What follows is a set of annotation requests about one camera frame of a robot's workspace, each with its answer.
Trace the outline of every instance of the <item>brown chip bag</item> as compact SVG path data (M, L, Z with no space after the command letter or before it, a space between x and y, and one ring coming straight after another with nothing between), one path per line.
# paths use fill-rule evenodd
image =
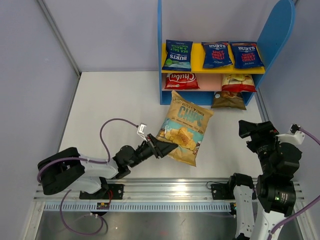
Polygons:
M169 111L156 138L179 146L168 156L196 166L196 156L208 125L212 110L184 100L172 91Z
M241 92L217 91L214 94L212 109L233 108L247 110Z

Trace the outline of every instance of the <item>red chip bag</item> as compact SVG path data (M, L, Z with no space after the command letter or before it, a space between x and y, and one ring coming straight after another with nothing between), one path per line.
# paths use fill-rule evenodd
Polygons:
M224 74L221 90L223 92L256 92L251 74Z
M198 89L197 77L194 73L168 73L165 89Z

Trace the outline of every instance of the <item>snack bag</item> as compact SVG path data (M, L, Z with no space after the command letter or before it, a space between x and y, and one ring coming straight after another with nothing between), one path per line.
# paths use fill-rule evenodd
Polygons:
M214 94L212 109L233 108L247 110L241 92L217 91Z
M163 70L191 72L192 41L166 40Z
M178 144L168 156L196 166L196 156L213 111L184 100L172 91L172 100L164 123L156 138Z
M255 42L231 42L230 45L235 61L234 68L249 69L264 66Z
M198 89L197 77L194 73L168 73L165 89Z
M256 92L251 74L224 74L221 90L223 92Z
M205 51L203 68L213 69L232 65L227 42L202 42Z

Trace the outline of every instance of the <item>blue shelf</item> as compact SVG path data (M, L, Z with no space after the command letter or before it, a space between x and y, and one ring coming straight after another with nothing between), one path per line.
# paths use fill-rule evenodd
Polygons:
M292 0L280 0L273 7L257 41L260 57L265 66L265 74L252 75L256 89L260 87L279 53L287 43L294 27L295 16L296 9ZM169 105L171 92L162 91L162 0L158 0L157 20L160 104ZM204 106L211 106L214 98L213 91L179 91L179 94L190 102ZM254 92L243 93L245 105L249 104L254 94Z

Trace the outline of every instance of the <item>white table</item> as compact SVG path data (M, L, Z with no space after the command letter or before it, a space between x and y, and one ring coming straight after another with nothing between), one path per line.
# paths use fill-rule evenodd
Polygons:
M159 104L157 71L83 72L60 151L77 147L93 158L107 158L100 141L101 125L112 118L147 124L147 133L158 133L169 106ZM256 178L262 173L258 156L238 136L238 121L259 123L261 117L253 98L247 111L217 109L210 119L201 143L196 167L169 157L151 157L134 167L127 178L228 178L242 173ZM124 145L136 148L142 143L137 129L122 121L107 124L104 140L111 157Z

